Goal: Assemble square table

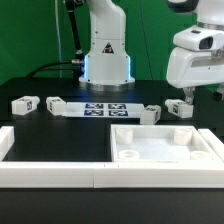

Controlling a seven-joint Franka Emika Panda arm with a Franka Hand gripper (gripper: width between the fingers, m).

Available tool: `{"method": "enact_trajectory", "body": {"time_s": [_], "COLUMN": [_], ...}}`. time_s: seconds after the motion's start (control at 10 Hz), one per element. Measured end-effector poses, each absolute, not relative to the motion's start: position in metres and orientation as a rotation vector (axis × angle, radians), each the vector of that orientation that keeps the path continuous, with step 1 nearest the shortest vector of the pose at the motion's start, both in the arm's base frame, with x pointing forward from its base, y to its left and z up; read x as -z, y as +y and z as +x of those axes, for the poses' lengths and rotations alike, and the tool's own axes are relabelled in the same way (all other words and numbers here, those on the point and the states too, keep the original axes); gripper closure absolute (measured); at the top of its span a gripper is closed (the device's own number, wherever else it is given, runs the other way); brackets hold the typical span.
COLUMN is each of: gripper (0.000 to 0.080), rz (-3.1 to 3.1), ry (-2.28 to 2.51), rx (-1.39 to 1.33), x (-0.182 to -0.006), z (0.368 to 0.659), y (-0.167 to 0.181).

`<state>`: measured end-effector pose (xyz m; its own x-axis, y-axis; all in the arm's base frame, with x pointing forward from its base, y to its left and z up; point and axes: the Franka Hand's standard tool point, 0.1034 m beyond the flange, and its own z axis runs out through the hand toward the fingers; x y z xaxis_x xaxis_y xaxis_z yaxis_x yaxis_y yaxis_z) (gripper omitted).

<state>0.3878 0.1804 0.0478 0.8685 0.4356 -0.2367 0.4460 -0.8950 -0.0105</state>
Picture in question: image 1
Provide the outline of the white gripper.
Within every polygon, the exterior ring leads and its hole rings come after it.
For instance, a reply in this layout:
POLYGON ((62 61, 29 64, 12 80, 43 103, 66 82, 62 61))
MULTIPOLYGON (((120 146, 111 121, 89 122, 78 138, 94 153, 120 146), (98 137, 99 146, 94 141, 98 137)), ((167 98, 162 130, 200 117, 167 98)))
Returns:
POLYGON ((175 88, 185 88, 185 102, 192 104, 194 87, 224 82, 224 58, 176 47, 169 58, 166 79, 175 88))

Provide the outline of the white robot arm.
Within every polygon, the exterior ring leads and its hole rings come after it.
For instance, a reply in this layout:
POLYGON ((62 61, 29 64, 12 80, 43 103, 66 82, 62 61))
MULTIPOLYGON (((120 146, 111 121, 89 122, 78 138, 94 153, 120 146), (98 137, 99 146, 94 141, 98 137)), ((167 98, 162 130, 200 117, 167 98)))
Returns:
MULTIPOLYGON (((166 79, 194 101, 197 86, 224 84, 224 0, 166 0, 177 14, 194 13, 197 24, 174 35, 176 45, 168 62, 166 79)), ((112 0, 64 0, 73 32, 79 83, 98 91, 131 86, 130 57, 125 51, 126 15, 112 0), (74 10, 86 4, 90 10, 91 48, 81 50, 74 10)))

